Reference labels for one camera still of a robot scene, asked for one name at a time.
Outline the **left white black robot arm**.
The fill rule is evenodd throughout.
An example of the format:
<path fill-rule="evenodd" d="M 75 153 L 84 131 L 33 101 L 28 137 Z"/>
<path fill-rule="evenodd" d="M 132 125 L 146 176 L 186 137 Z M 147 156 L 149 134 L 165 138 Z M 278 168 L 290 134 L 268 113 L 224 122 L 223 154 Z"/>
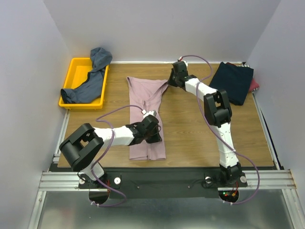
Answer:
<path fill-rule="evenodd" d="M 143 116 L 143 120 L 118 128 L 94 128 L 89 123 L 82 124 L 67 137 L 59 149 L 74 172 L 82 172 L 84 183 L 91 183 L 101 188 L 106 183 L 105 171 L 95 160 L 102 148 L 111 146 L 129 146 L 131 160 L 158 160 L 164 154 L 160 134 L 161 124 L 151 113 Z"/>

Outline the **pink tank top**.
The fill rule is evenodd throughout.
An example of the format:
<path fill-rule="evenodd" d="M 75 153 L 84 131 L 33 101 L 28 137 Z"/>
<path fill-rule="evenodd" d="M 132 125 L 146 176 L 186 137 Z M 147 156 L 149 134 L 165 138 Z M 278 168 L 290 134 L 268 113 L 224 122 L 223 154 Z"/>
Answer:
<path fill-rule="evenodd" d="M 166 80 L 127 77 L 130 101 L 130 123 L 139 132 L 130 146 L 130 160 L 164 160 L 166 150 L 159 108 Z"/>

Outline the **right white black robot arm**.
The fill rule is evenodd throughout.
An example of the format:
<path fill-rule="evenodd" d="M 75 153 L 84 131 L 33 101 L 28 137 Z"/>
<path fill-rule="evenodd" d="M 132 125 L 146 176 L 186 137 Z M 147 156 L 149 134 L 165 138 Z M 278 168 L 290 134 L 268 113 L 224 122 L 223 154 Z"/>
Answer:
<path fill-rule="evenodd" d="M 187 71 L 184 61 L 173 63 L 168 80 L 170 86 L 179 87 L 196 96 L 201 112 L 217 139 L 220 154 L 220 175 L 222 185 L 230 186 L 241 176 L 241 164 L 236 156 L 231 136 L 232 110 L 225 90 L 216 90 L 202 83 Z"/>

